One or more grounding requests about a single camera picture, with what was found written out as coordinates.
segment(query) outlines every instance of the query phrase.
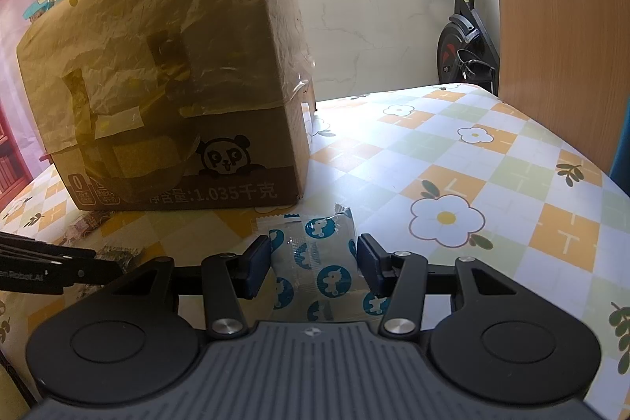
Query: blue circle logo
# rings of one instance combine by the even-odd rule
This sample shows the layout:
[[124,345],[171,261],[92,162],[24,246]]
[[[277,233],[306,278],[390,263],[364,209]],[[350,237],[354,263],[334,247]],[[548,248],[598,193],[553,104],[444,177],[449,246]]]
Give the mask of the blue circle logo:
[[312,219],[306,223],[304,230],[313,239],[325,239],[335,233],[335,222],[332,218]]
[[319,260],[319,251],[317,251],[317,248],[312,247],[311,250],[309,250],[306,243],[293,250],[293,258],[298,266],[302,269],[307,269],[308,271],[313,269],[313,262],[317,265],[321,265],[321,261]]
[[354,240],[350,239],[348,241],[348,249],[350,250],[350,253],[352,253],[352,256],[354,256],[354,258],[357,258],[357,244],[355,244]]
[[327,266],[317,275],[317,288],[326,297],[343,296],[351,285],[350,273],[341,266]]
[[276,297],[273,309],[280,310],[288,306],[288,304],[293,301],[294,296],[291,282],[284,278],[276,278],[276,294],[278,294],[278,297]]
[[363,311],[368,315],[383,315],[389,306],[389,297],[377,297],[369,292],[363,298]]
[[281,229],[270,229],[269,239],[272,240],[272,253],[282,246],[284,242],[284,232]]
[[311,322],[325,322],[333,320],[333,312],[330,309],[330,302],[315,301],[308,310],[306,318]]

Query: panda ear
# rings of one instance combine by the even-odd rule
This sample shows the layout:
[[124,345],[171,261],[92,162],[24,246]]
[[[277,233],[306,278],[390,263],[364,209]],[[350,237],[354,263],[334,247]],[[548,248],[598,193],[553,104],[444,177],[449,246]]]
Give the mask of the panda ear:
[[242,134],[234,138],[234,143],[238,144],[241,148],[249,148],[251,144],[250,140]]

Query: cardboard box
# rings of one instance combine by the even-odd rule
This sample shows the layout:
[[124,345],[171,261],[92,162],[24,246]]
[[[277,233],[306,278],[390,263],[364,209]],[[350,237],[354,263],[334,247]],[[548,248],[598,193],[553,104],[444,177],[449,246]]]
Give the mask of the cardboard box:
[[314,94],[297,0],[62,0],[18,44],[81,209],[293,204]]

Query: panda face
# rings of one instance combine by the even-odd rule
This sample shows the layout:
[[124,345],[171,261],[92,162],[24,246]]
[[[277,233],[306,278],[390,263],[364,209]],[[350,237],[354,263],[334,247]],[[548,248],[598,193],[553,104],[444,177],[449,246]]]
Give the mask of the panda face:
[[250,154],[236,141],[222,138],[207,143],[203,149],[202,161],[206,169],[229,175],[250,163]]

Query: panda logo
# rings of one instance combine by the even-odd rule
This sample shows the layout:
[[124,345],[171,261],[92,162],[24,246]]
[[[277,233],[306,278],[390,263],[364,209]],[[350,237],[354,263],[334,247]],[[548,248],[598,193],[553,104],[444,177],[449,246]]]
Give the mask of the panda logo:
[[256,169],[265,169],[260,164],[252,164],[247,149],[250,140],[243,135],[230,138],[217,138],[204,143],[201,141],[197,153],[204,165],[199,174],[218,178],[221,175],[248,175]]

